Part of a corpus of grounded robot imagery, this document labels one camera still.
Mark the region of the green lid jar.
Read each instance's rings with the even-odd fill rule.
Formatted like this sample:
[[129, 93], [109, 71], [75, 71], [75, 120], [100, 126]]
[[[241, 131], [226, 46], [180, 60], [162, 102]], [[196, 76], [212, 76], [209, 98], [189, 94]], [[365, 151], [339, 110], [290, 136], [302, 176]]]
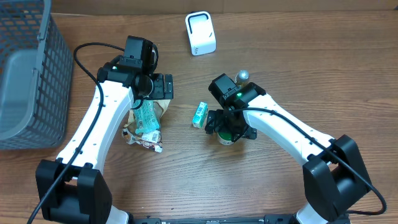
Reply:
[[217, 133], [217, 139], [218, 142], [221, 143], [222, 145], [232, 145], [233, 142], [233, 136], [229, 132], [218, 132]]

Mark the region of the green Kleenex tissue pack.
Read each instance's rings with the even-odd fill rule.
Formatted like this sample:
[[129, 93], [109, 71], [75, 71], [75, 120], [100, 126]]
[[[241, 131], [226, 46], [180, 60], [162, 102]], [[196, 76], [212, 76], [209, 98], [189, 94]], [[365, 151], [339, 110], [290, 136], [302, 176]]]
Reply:
[[202, 128], [206, 120], [207, 113], [208, 104], [201, 101], [192, 119], [193, 126], [199, 129]]

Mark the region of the clear plastic bottle grey cap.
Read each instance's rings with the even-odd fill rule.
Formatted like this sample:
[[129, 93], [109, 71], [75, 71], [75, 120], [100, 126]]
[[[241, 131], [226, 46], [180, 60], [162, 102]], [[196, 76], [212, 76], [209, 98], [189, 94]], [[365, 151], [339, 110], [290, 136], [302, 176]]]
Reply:
[[249, 83], [249, 72], [247, 70], [240, 70], [235, 76], [235, 84], [244, 87]]

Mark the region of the brown patterned snack bag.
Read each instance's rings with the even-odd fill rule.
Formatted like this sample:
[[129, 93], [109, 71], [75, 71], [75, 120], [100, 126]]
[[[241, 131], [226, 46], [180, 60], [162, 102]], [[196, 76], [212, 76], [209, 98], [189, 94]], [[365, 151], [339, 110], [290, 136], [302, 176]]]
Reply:
[[[154, 100], [153, 102], [154, 102], [156, 117], [160, 124], [160, 119], [167, 111], [170, 100]], [[163, 150], [163, 145], [162, 145], [162, 136], [160, 129], [161, 129], [161, 124], [160, 128], [155, 131], [151, 131], [149, 133], [136, 134], [135, 116], [133, 110], [129, 110], [127, 123], [124, 125], [122, 129], [122, 137], [126, 140], [128, 144], [138, 144], [154, 152], [161, 153]]]

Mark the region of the mint green wipes pack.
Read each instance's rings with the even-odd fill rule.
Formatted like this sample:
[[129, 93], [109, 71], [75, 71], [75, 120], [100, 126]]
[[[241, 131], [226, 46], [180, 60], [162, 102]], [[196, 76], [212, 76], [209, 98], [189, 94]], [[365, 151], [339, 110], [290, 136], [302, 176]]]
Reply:
[[136, 134], [149, 133], [160, 128], [153, 101], [144, 100], [141, 107], [133, 110], [133, 113], [136, 120]]

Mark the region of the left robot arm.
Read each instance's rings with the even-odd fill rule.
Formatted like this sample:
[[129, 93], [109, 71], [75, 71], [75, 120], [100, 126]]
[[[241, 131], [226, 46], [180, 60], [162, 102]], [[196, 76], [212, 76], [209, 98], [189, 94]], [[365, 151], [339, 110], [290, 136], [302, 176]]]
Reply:
[[123, 54], [90, 74], [96, 89], [93, 100], [72, 140], [54, 161], [41, 160], [35, 178], [39, 203], [30, 215], [58, 223], [134, 223], [131, 213], [116, 208], [103, 177], [112, 140], [129, 110], [146, 100], [171, 100], [173, 80], [156, 73], [157, 46], [142, 37], [128, 36]]

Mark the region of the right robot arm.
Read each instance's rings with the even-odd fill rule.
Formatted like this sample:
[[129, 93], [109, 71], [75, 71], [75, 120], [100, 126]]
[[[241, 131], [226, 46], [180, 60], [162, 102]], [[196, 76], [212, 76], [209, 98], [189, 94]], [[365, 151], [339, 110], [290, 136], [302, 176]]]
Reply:
[[221, 109], [209, 111], [207, 134], [220, 140], [256, 139], [262, 132], [302, 167], [307, 204], [294, 214], [264, 216], [264, 223], [349, 223], [352, 207], [371, 184], [356, 142], [323, 134], [280, 107], [253, 82], [238, 85], [225, 74], [212, 81], [210, 93]]

